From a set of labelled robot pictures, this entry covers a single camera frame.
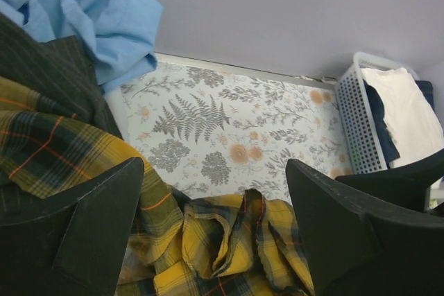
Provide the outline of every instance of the white wall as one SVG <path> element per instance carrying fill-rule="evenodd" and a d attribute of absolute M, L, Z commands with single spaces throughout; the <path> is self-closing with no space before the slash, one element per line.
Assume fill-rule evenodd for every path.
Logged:
<path fill-rule="evenodd" d="M 421 70 L 444 59 L 444 0 L 160 0 L 157 49 L 285 74 L 334 75 L 354 51 Z"/>

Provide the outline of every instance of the light blue shirt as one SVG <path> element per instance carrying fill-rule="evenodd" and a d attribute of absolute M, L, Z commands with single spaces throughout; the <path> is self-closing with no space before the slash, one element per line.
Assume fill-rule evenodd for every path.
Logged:
<path fill-rule="evenodd" d="M 39 42 L 76 35 L 109 92 L 157 65 L 156 0 L 0 0 L 0 12 Z"/>

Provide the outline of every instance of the floral patterned surface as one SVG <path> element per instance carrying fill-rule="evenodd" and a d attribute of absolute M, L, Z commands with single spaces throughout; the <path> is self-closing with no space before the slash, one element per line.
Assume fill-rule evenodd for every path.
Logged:
<path fill-rule="evenodd" d="M 254 187 L 290 202 L 290 158 L 351 173 L 333 91 L 171 63 L 121 89 L 130 143 L 192 198 Z"/>

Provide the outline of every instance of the white plastic basket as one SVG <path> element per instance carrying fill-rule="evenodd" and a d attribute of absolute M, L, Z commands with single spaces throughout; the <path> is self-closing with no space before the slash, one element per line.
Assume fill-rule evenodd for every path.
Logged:
<path fill-rule="evenodd" d="M 387 169 L 361 68 L 387 71 L 400 67 L 404 67 L 415 80 L 419 80 L 415 71 L 404 64 L 358 52 L 353 56 L 352 66 L 341 76 L 336 85 L 336 98 L 354 173 L 374 173 Z"/>

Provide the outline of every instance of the gray leaf print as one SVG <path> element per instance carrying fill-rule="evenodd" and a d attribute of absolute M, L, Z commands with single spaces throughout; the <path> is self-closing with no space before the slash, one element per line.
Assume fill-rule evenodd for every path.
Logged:
<path fill-rule="evenodd" d="M 319 171 L 320 173 L 323 173 L 324 175 L 328 174 L 328 170 L 326 169 L 326 167 L 324 166 L 325 160 L 322 156 L 318 156 L 318 155 L 314 155 L 312 157 L 312 161 L 311 161 L 311 167 L 315 168 L 317 171 Z"/>
<path fill-rule="evenodd" d="M 153 155 L 148 161 L 153 166 L 172 173 L 179 165 L 180 159 L 187 156 L 190 150 L 179 141 L 167 139 L 165 143 L 160 143 L 157 148 L 152 148 L 150 151 Z"/>
<path fill-rule="evenodd" d="M 168 111 L 165 106 L 162 107 L 164 116 L 159 116 L 159 119 L 155 121 L 153 131 L 170 134 L 172 137 L 177 131 L 180 139 L 184 135 L 188 141 L 194 130 L 194 141 L 198 143 L 202 134 L 205 140 L 209 141 L 210 135 L 215 129 L 222 128 L 224 130 L 224 123 L 230 124 L 223 104 L 221 103 L 218 108 L 212 95 L 210 95 L 211 105 L 193 94 L 190 95 L 196 101 L 195 105 L 176 94 L 178 104 L 169 101 L 169 106 L 173 111 Z"/>
<path fill-rule="evenodd" d="M 285 167 L 289 159 L 296 158 L 288 148 L 285 148 L 279 155 L 270 157 L 270 161 L 265 163 L 265 167 L 268 168 L 268 174 L 273 177 L 278 177 L 281 174 L 285 174 Z"/>
<path fill-rule="evenodd" d="M 224 84 L 223 76 L 210 69 L 199 69 L 197 67 L 187 67 L 188 76 L 198 84 L 201 80 L 211 88 Z"/>
<path fill-rule="evenodd" d="M 278 103 L 286 97 L 293 97 L 294 102 L 292 107 L 295 111 L 311 111 L 311 103 L 307 98 L 307 88 L 303 86 L 290 85 L 285 82 L 273 81 L 273 80 L 261 80 L 258 78 L 252 78 L 251 83 L 255 89 L 264 90 L 265 103 L 272 105 Z"/>
<path fill-rule="evenodd" d="M 330 157 L 332 153 L 338 155 L 341 152 L 343 145 L 341 145 L 340 143 L 335 143 L 333 141 L 330 141 L 330 143 L 331 145 L 329 145 L 328 143 L 324 143 L 323 145 L 310 146 L 309 151 L 313 155 L 326 154 L 327 157 Z"/>
<path fill-rule="evenodd" d="M 159 62 L 157 64 L 157 70 L 158 71 L 163 71 L 163 72 L 177 72 L 180 71 L 182 69 L 182 66 L 178 65 L 178 64 L 171 64 L 168 62 Z"/>
<path fill-rule="evenodd" d="M 209 177 L 212 184 L 221 185 L 228 183 L 231 168 L 227 166 L 227 162 L 221 152 L 205 156 L 202 165 L 202 175 Z"/>
<path fill-rule="evenodd" d="M 278 122 L 284 125 L 286 120 L 290 120 L 291 124 L 295 125 L 296 122 L 301 119 L 304 119 L 311 123 L 311 121 L 308 118 L 301 116 L 298 113 L 298 110 L 294 110 L 289 105 L 284 105 L 283 108 L 278 106 L 273 106 L 273 109 L 274 112 L 264 112 L 262 116 L 258 116 L 256 118 L 256 123 L 259 126 L 263 126 L 266 123 L 268 123 L 268 121 L 271 121 L 273 125 L 275 125 Z"/>
<path fill-rule="evenodd" d="M 301 134 L 300 131 L 295 128 L 289 128 L 286 131 L 285 130 L 270 131 L 269 134 L 270 137 L 274 138 L 274 140 L 276 141 L 285 140 L 288 144 L 292 144 L 295 142 L 302 143 L 308 140 L 306 134 Z"/>
<path fill-rule="evenodd" d="M 187 195 L 192 194 L 192 192 L 194 192 L 194 191 L 200 192 L 200 193 L 207 193 L 208 192 L 208 184 L 192 182 L 190 185 L 188 185 L 185 188 L 181 188 L 180 190 Z"/>
<path fill-rule="evenodd" d="M 120 85 L 120 89 L 121 89 L 122 93 L 126 94 L 128 92 L 131 92 L 133 90 L 134 86 L 135 85 L 124 83 L 123 85 Z"/>
<path fill-rule="evenodd" d="M 145 82 L 142 89 L 139 89 L 133 94 L 133 98 L 140 93 L 150 93 L 152 95 L 160 96 L 157 89 L 164 89 L 165 91 L 170 92 L 172 89 L 179 90 L 183 86 L 193 88 L 195 84 L 190 80 L 185 81 L 184 78 L 171 80 L 168 76 L 165 76 L 158 80 L 156 77 L 152 77 L 148 82 Z"/>
<path fill-rule="evenodd" d="M 243 192 L 247 191 L 248 188 L 246 186 L 239 186 L 237 188 L 236 194 L 242 194 Z"/>
<path fill-rule="evenodd" d="M 284 180 L 284 183 L 278 183 L 274 180 L 266 180 L 265 182 L 253 180 L 251 182 L 251 187 L 257 189 L 260 193 L 262 193 L 262 195 L 265 196 L 265 198 L 270 198 L 275 191 L 284 192 L 286 197 L 290 196 L 287 180 Z"/>
<path fill-rule="evenodd" d="M 240 86 L 236 86 L 233 90 L 228 88 L 222 89 L 222 92 L 219 92 L 219 97 L 229 98 L 231 101 L 241 101 L 253 103 L 255 98 L 260 98 L 260 94 L 256 89 L 244 89 Z"/>
<path fill-rule="evenodd" d="M 338 119 L 336 117 L 333 117 L 332 119 L 330 119 L 330 122 L 328 124 L 328 130 L 334 130 L 334 128 L 336 127 L 335 125 L 338 123 Z"/>
<path fill-rule="evenodd" d="M 233 121 L 233 126 L 235 128 L 240 128 L 242 130 L 247 130 L 249 128 L 256 128 L 257 125 L 254 124 L 252 121 L 246 120 L 245 122 L 241 122 L 238 120 Z"/>

